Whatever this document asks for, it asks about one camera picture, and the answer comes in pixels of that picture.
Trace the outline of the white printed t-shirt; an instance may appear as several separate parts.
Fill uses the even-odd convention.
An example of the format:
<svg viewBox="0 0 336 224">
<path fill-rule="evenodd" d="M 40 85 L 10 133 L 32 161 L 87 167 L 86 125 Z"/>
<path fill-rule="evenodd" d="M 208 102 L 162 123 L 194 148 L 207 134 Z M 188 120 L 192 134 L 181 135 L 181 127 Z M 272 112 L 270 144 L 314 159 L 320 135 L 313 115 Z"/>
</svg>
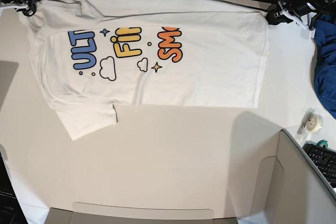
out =
<svg viewBox="0 0 336 224">
<path fill-rule="evenodd" d="M 270 28 L 214 0 L 41 0 L 27 28 L 41 92 L 72 140 L 115 105 L 256 108 Z"/>
</svg>

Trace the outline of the black computer keyboard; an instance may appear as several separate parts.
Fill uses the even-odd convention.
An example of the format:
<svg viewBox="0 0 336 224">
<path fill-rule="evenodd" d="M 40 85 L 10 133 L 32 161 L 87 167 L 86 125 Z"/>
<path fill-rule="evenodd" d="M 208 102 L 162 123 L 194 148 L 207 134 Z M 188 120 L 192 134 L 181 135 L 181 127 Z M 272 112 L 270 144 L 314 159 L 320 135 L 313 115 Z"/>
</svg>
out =
<svg viewBox="0 0 336 224">
<path fill-rule="evenodd" d="M 335 152 L 314 144 L 305 144 L 303 149 L 326 180 L 335 188 Z"/>
</svg>

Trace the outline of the green tape roll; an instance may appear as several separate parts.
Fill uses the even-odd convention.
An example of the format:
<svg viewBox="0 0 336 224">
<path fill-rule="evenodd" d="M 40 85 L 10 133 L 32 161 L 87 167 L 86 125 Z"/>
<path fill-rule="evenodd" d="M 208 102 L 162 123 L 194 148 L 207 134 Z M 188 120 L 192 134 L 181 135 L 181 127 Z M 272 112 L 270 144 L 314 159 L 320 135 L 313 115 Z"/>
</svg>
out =
<svg viewBox="0 0 336 224">
<path fill-rule="evenodd" d="M 316 146 L 327 149 L 328 148 L 328 142 L 326 140 L 321 140 L 316 144 Z"/>
</svg>

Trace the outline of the blue cloth at right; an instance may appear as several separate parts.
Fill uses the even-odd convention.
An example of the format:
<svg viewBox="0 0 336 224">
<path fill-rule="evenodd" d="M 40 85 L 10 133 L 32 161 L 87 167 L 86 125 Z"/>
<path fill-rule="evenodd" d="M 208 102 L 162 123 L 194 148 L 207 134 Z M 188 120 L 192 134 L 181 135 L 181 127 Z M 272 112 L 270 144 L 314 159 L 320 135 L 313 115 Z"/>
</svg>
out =
<svg viewBox="0 0 336 224">
<path fill-rule="evenodd" d="M 335 117 L 335 14 L 321 15 L 314 23 L 317 61 L 314 91 L 322 106 Z"/>
</svg>

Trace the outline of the clear tape dispenser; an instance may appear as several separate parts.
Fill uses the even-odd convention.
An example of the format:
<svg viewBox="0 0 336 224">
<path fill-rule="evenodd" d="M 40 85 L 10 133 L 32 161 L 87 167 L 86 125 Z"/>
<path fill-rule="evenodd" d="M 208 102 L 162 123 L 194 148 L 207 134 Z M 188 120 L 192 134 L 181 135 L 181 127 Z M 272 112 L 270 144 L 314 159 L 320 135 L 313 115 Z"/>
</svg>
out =
<svg viewBox="0 0 336 224">
<path fill-rule="evenodd" d="M 323 117 L 316 114 L 315 109 L 309 108 L 297 131 L 299 137 L 303 140 L 310 140 L 313 134 L 318 134 L 323 127 Z"/>
</svg>

